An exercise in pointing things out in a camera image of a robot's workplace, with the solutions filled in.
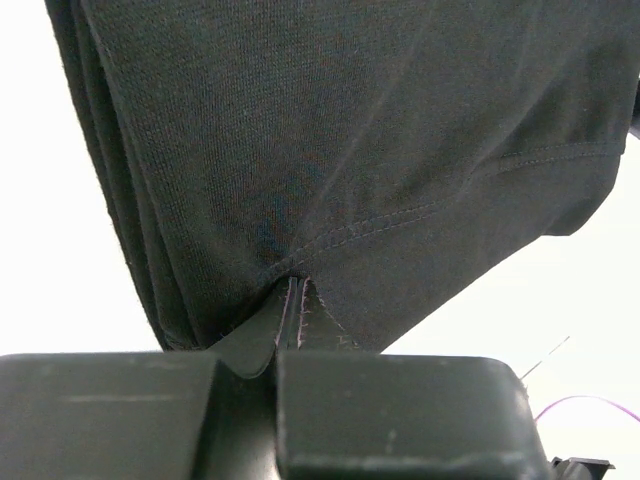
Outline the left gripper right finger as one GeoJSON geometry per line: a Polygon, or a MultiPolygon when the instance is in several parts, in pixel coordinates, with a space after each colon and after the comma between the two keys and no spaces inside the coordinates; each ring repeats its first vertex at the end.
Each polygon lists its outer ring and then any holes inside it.
{"type": "Polygon", "coordinates": [[[526,390],[485,357],[308,349],[308,280],[291,279],[276,361],[284,479],[547,479],[526,390]]]}

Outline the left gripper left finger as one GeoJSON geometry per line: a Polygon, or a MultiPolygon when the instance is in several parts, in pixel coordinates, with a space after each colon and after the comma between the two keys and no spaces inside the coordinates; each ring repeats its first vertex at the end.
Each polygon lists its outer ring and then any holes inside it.
{"type": "Polygon", "coordinates": [[[206,351],[1,360],[5,479],[275,479],[274,360],[298,283],[206,351]]]}

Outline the black skirt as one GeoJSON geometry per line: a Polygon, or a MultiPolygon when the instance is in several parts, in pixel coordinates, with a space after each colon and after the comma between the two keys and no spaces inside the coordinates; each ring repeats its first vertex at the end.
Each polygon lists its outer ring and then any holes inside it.
{"type": "Polygon", "coordinates": [[[611,191],[635,1],[50,1],[163,349],[303,278],[382,350],[611,191]]]}

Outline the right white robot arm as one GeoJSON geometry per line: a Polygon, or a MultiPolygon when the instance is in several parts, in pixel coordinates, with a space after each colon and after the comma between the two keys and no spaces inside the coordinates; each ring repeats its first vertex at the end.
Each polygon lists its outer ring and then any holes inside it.
{"type": "Polygon", "coordinates": [[[556,480],[602,480],[607,472],[616,469],[608,460],[577,457],[554,457],[550,466],[556,480]]]}

